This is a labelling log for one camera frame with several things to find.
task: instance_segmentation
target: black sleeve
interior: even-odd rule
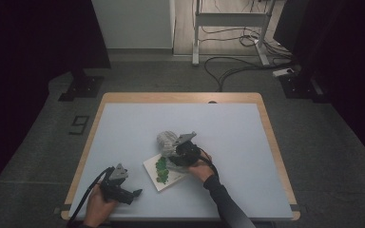
[[[253,222],[245,215],[238,205],[231,199],[226,188],[221,185],[219,178],[210,176],[203,187],[209,190],[210,197],[218,206],[221,219],[231,228],[255,228]]]

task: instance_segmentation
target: white wall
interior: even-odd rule
[[[106,48],[173,48],[174,0],[92,0]]]

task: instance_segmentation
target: human arm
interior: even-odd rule
[[[210,161],[212,158],[204,151]],[[253,222],[245,215],[238,205],[231,199],[227,189],[219,181],[212,169],[204,161],[197,161],[193,166],[188,167],[191,174],[203,182],[203,187],[209,190],[212,200],[218,206],[219,215],[229,227],[232,228],[255,228]]]
[[[105,201],[100,184],[96,184],[88,197],[85,219],[80,228],[98,227],[117,205],[116,200]]]

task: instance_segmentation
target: black stand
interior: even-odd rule
[[[95,98],[104,80],[103,76],[86,76],[81,68],[71,71],[73,81],[58,99],[59,102],[72,102],[74,98]]]
[[[279,77],[284,94],[288,99],[312,99],[315,103],[329,103],[328,91],[317,81],[321,78],[314,73],[312,77]]]

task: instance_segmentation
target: power strip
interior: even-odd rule
[[[272,72],[274,77],[286,76],[286,75],[291,75],[294,73],[295,73],[295,71],[292,70],[291,68],[280,69],[280,70]]]

